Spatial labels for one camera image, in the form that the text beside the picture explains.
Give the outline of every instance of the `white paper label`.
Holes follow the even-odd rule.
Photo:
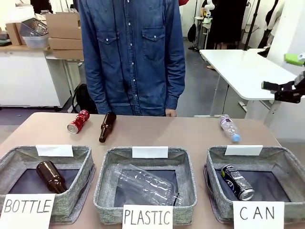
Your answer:
[[[233,201],[234,229],[283,229],[284,202]]]
[[[7,194],[0,217],[3,229],[48,229],[55,194]]]
[[[262,151],[262,145],[228,145],[225,156],[259,156]]]
[[[168,158],[168,146],[133,146],[133,158]]]
[[[173,207],[124,205],[122,229],[173,229]]]
[[[72,145],[36,145],[38,156],[73,157]]]

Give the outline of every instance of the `black pole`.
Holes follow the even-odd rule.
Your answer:
[[[247,41],[246,41],[246,44],[244,45],[244,51],[247,51],[260,3],[261,3],[261,0],[258,0],[255,12],[253,14],[253,19],[252,19],[252,23],[251,23],[250,30],[249,30],[249,33],[248,33]]]

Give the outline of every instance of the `blue shirt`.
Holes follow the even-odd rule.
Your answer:
[[[98,112],[165,115],[184,90],[178,0],[79,0],[88,91]]]

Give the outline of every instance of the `blue bottle cap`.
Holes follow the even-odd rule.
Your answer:
[[[239,141],[240,141],[240,136],[237,135],[237,134],[235,134],[235,135],[233,135],[232,140],[233,140],[234,142],[239,142]]]

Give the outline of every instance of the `gray fabric basket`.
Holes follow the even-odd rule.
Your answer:
[[[175,225],[188,225],[193,221],[197,192],[189,154],[181,148],[169,148],[168,158],[132,158],[131,147],[117,147],[107,151],[101,167],[93,203],[103,224],[122,223],[123,208],[114,207],[117,181],[111,180],[114,166],[130,163],[147,170],[175,170],[182,206],[173,207]]]
[[[285,203],[285,223],[305,221],[305,169],[283,147],[263,147],[259,156],[225,156],[226,146],[208,149],[207,171],[220,217],[233,220],[233,202],[220,186],[216,169],[233,164],[238,170],[268,171],[276,177],[291,200]]]
[[[5,196],[27,169],[35,169],[41,161],[51,160],[58,169],[79,169],[70,188],[56,194],[52,216],[69,216],[79,199],[81,189],[88,182],[93,166],[91,148],[72,146],[74,157],[38,156],[35,146],[19,146],[11,149],[0,160],[0,212]]]

